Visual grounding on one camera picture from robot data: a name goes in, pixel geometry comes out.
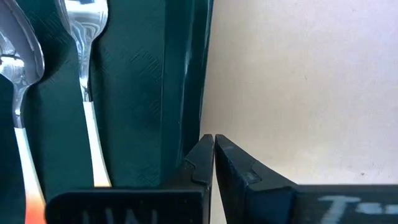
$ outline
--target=dark green napkin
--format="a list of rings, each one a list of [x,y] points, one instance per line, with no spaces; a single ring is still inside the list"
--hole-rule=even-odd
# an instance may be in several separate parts
[[[25,123],[49,201],[69,190],[93,187],[77,55],[53,0],[17,2],[45,55],[44,79],[27,94]],[[93,45],[90,78],[114,187],[159,185],[198,141],[211,2],[108,0],[108,25]],[[165,27],[170,30],[166,36]],[[23,223],[11,99],[12,86],[0,77],[0,223]]]

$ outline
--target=spoon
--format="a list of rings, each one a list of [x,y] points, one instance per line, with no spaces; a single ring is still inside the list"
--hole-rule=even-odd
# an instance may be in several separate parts
[[[44,224],[45,201],[25,130],[24,98],[44,74],[40,44],[15,0],[0,1],[0,73],[14,86],[12,116],[25,188],[25,223]]]

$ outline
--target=spoon handle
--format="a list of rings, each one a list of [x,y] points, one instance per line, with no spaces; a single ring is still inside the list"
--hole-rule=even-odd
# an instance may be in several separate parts
[[[19,157],[21,158],[22,173],[25,187],[25,224],[45,224],[45,202],[37,178],[35,165],[30,152],[25,128],[14,128],[18,143]]]

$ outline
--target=white handle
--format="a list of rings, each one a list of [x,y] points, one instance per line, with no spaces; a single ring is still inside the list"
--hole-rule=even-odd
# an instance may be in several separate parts
[[[39,179],[37,178],[25,128],[15,128],[15,135],[21,159],[22,174],[24,176],[26,199],[25,224],[45,224],[45,201]]]
[[[95,116],[94,103],[83,102],[86,115],[88,140],[90,141],[91,162],[93,165],[93,176],[95,187],[110,187],[111,182],[106,171],[104,156],[102,154],[100,136],[98,134],[97,120]]]

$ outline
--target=white background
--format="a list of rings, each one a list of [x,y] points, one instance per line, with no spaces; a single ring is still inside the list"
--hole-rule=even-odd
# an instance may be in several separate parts
[[[397,29],[397,1],[215,0],[202,133],[299,184],[397,183]]]

